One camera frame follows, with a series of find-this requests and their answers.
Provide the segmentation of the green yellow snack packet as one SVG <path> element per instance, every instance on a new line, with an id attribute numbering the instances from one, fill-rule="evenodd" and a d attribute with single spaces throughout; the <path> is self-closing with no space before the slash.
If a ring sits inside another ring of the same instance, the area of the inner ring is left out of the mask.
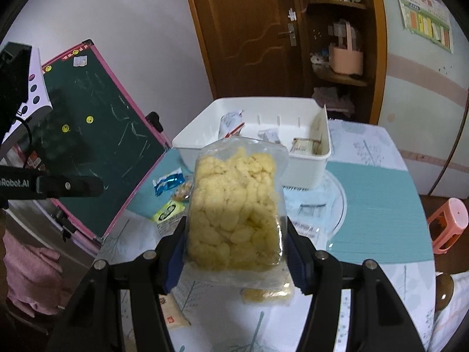
<path id="1" fill-rule="evenodd" d="M 185 206 L 181 202 L 170 199 L 153 215 L 151 220 L 156 224 L 161 224 L 184 213 L 184 211 Z"/>

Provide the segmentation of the clear bag yellow puffs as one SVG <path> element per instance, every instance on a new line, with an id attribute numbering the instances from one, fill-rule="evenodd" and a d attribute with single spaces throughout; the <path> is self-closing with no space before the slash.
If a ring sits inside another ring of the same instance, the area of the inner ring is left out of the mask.
<path id="1" fill-rule="evenodd" d="M 194 280 L 238 288 L 246 303 L 290 300 L 281 184 L 287 166 L 286 147 L 253 138 L 224 138 L 201 149 L 184 255 Z"/>

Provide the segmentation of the brown nut snack packet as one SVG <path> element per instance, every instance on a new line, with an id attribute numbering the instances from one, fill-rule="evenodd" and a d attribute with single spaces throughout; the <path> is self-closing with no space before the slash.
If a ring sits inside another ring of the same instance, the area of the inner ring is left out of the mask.
<path id="1" fill-rule="evenodd" d="M 178 202 L 188 201 L 192 193 L 193 183 L 191 180 L 183 182 L 172 194 L 172 200 Z"/>

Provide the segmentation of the blue white snack packet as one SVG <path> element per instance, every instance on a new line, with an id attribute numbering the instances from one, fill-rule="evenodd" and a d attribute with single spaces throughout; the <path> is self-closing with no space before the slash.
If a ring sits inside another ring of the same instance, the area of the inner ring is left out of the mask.
<path id="1" fill-rule="evenodd" d="M 174 188 L 179 187 L 185 182 L 185 177 L 182 171 L 182 168 L 177 168 L 166 174 L 159 177 L 157 180 L 153 179 L 153 190 L 156 196 L 162 195 L 164 192 L 170 191 Z"/>

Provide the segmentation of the teal patterned tablecloth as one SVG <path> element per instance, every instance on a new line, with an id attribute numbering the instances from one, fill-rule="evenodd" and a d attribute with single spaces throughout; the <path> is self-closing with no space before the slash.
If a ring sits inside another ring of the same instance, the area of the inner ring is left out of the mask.
<path id="1" fill-rule="evenodd" d="M 344 222 L 327 251 L 341 261 L 371 258 L 402 298 L 424 345 L 435 301 L 435 263 L 417 189 L 390 135 L 380 126 L 335 120 L 327 170 L 347 201 Z M 236 288 L 182 278 L 174 289 L 187 324 L 170 333 L 177 351 L 294 351 L 311 300 L 296 292 L 288 305 L 243 303 Z"/>

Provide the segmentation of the white plastic storage bin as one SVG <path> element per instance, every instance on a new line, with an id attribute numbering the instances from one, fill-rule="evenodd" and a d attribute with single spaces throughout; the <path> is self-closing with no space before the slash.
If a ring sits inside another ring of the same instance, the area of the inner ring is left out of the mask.
<path id="1" fill-rule="evenodd" d="M 282 176 L 286 187 L 315 189 L 322 182 L 331 155 L 327 111 L 314 99 L 293 97 L 235 97 L 213 101 L 172 140 L 183 162 L 193 170 L 200 149 L 219 140 L 222 116 L 241 111 L 241 135 L 258 138 L 262 130 L 275 129 L 289 151 Z"/>

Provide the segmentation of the pink plastic stool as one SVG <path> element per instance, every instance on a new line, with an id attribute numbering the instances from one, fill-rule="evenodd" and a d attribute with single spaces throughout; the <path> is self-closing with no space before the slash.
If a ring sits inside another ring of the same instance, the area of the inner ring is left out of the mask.
<path id="1" fill-rule="evenodd" d="M 461 199 L 450 198 L 427 218 L 427 223 L 433 253 L 445 254 L 468 227 L 468 209 Z"/>

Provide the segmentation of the stack of pink cloths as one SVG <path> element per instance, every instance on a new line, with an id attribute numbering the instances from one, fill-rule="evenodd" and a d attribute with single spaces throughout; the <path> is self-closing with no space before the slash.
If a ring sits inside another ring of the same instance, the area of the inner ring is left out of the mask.
<path id="1" fill-rule="evenodd" d="M 315 87 L 312 98 L 328 111 L 345 114 L 350 117 L 355 113 L 355 106 L 348 96 L 339 97 L 335 87 Z"/>

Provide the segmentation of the brown wooden door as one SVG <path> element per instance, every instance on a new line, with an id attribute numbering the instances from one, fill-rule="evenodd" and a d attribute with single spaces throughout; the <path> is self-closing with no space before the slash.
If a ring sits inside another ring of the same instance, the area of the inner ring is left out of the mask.
<path id="1" fill-rule="evenodd" d="M 304 62 L 296 0 L 188 0 L 214 98 L 301 97 Z M 295 26 L 297 46 L 279 38 Z"/>

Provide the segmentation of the wooden corner shelf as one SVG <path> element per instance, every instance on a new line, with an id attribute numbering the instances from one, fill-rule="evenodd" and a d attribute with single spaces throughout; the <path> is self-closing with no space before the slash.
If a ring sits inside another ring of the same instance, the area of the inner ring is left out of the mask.
<path id="1" fill-rule="evenodd" d="M 338 46 L 348 50 L 355 40 L 347 40 L 346 24 L 360 24 L 365 18 L 366 6 L 344 0 L 311 0 L 305 8 L 308 24 L 309 50 L 313 58 L 312 71 L 317 78 L 333 84 L 366 87 L 367 81 L 359 74 L 340 74 L 329 66 L 329 50 Z"/>

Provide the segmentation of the green chalkboard pink frame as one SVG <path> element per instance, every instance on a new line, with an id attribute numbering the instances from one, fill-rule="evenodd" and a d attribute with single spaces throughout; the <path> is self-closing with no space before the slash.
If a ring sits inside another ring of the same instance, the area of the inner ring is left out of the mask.
<path id="1" fill-rule="evenodd" d="M 98 197 L 54 202 L 73 226 L 101 243 L 169 144 L 92 40 L 59 54 L 42 71 L 52 111 L 20 138 L 17 150 L 31 146 L 48 172 L 102 180 Z"/>

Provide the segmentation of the green yellow wall poster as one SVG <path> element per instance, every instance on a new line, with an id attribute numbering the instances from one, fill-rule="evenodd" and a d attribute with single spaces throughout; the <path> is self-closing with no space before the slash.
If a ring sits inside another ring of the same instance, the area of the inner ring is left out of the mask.
<path id="1" fill-rule="evenodd" d="M 398 0 L 404 27 L 453 53 L 450 14 L 437 0 Z"/>

